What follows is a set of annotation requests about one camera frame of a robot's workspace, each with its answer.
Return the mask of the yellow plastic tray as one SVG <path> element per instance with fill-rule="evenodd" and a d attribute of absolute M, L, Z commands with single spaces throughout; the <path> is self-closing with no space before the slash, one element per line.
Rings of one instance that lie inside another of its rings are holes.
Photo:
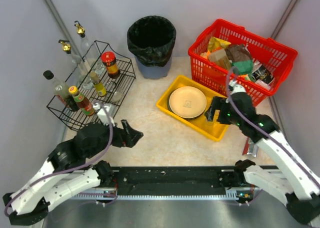
<path fill-rule="evenodd" d="M 215 113 L 213 122 L 208 122 L 205 112 L 213 97 L 223 95 L 179 75 L 156 103 L 157 108 L 192 128 L 205 137 L 220 141 L 228 129 L 217 121 L 219 112 Z"/>

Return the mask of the trash bin with black bag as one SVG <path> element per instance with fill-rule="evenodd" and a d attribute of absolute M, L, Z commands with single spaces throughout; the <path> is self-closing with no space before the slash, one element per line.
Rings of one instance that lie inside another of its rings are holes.
<path fill-rule="evenodd" d="M 127 30 L 128 50 L 145 79 L 166 77 L 172 65 L 176 42 L 175 26 L 165 17 L 149 15 L 135 21 Z"/>

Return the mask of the silver foil packet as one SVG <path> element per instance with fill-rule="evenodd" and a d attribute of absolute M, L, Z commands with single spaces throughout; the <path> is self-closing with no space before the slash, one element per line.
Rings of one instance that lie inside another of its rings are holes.
<path fill-rule="evenodd" d="M 250 138 L 247 138 L 242 155 L 252 156 L 256 158 L 259 151 L 258 148 L 259 147 Z"/>

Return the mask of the small yellow seasoning bottle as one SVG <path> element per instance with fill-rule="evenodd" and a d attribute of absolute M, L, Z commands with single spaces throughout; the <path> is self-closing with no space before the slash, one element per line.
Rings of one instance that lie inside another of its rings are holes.
<path fill-rule="evenodd" d="M 94 88 L 95 88 L 98 96 L 100 96 L 100 97 L 106 96 L 107 91 L 106 91 L 104 85 L 102 84 L 100 78 L 98 77 L 98 75 L 94 71 L 91 71 L 89 75 L 91 77 L 92 83 L 94 85 Z"/>

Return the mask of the brown cardboard box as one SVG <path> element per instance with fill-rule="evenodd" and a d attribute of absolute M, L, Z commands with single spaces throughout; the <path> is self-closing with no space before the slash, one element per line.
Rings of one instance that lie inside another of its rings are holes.
<path fill-rule="evenodd" d="M 226 54 L 226 51 L 223 48 L 213 51 L 208 56 L 208 60 L 210 62 L 213 62 L 216 65 L 220 66 L 221 68 L 226 69 L 226 70 L 229 70 L 231 68 L 231 63 L 230 63 L 229 58 Z"/>

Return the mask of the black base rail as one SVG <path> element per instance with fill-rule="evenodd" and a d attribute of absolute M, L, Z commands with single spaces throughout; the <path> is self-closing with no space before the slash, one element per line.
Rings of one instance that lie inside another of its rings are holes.
<path fill-rule="evenodd" d="M 113 177 L 99 188 L 116 188 L 121 196 L 224 195 L 236 189 L 252 192 L 233 166 L 112 167 Z"/>

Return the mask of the red-lidded sauce jar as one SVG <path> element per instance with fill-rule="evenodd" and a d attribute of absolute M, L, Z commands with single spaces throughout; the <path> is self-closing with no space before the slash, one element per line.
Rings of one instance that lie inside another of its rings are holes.
<path fill-rule="evenodd" d="M 111 79 L 117 79 L 120 76 L 120 70 L 117 67 L 116 56 L 113 52 L 104 52 L 101 56 L 101 61 L 105 65 L 107 74 Z"/>

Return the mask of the black gold snack packet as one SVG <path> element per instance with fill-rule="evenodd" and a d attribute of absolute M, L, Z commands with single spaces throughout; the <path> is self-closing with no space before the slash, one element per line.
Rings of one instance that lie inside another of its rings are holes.
<path fill-rule="evenodd" d="M 261 80 L 267 85 L 270 85 L 274 81 L 273 74 L 261 63 L 253 64 L 251 75 L 255 81 Z"/>

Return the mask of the glass jar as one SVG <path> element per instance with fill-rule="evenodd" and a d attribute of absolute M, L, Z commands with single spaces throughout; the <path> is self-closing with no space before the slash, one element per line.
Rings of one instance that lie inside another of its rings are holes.
<path fill-rule="evenodd" d="M 114 81 L 110 81 L 106 84 L 107 92 L 110 93 L 110 102 L 117 103 L 121 101 L 123 97 L 123 89 Z"/>

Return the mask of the gold-capped glass bottle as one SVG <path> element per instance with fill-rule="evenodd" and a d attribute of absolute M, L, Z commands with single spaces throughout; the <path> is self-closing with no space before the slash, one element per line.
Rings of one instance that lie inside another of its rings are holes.
<path fill-rule="evenodd" d="M 102 62 L 99 60 L 100 52 L 97 46 L 94 44 L 93 41 L 90 41 L 86 36 L 85 28 L 80 24 L 79 21 L 74 22 L 74 26 L 77 28 L 76 32 L 80 36 L 80 48 L 84 55 L 86 64 L 90 66 L 90 69 L 94 71 L 98 76 L 101 76 L 105 68 Z"/>
<path fill-rule="evenodd" d="M 74 73 L 77 78 L 77 85 L 81 86 L 85 90 L 92 89 L 93 82 L 88 75 L 91 67 L 87 65 L 79 55 L 72 52 L 72 47 L 69 40 L 59 39 L 58 43 L 62 45 L 62 50 L 70 56 L 71 61 L 75 66 Z"/>

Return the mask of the yellow snack bag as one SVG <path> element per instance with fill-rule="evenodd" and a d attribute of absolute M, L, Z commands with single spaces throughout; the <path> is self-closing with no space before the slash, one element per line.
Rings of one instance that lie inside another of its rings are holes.
<path fill-rule="evenodd" d="M 231 45 L 229 41 L 219 39 L 217 37 L 212 36 L 209 39 L 207 50 L 209 52 L 214 52 L 217 49 L 226 49 Z"/>

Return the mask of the red plastic shopping basket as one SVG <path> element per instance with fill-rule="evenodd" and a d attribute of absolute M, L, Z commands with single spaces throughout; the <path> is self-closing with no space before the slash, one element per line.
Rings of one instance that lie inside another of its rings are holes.
<path fill-rule="evenodd" d="M 227 74 L 236 67 L 238 83 L 257 106 L 286 80 L 298 52 L 218 19 L 197 37 L 188 54 L 192 79 L 222 95 Z"/>

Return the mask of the black-capped dark sauce bottle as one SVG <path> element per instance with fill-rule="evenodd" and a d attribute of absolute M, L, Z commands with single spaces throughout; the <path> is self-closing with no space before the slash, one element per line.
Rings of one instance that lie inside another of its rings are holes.
<path fill-rule="evenodd" d="M 53 93 L 70 111 L 76 112 L 79 110 L 76 102 L 69 93 L 69 86 L 59 79 L 57 79 L 50 70 L 43 73 L 45 79 L 52 83 Z"/>

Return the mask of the dark brown snack bag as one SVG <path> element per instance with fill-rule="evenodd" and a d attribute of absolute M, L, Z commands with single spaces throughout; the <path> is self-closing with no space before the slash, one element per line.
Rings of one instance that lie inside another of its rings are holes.
<path fill-rule="evenodd" d="M 252 60 L 253 57 L 244 44 L 232 44 L 225 49 L 228 59 L 232 62 Z"/>

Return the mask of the red-brown sauce bottle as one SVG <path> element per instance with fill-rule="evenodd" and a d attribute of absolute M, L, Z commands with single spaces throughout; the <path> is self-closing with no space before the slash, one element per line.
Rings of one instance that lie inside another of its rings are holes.
<path fill-rule="evenodd" d="M 78 90 L 76 86 L 70 86 L 68 92 L 73 97 L 75 103 L 83 114 L 91 116 L 95 113 L 92 103 Z"/>

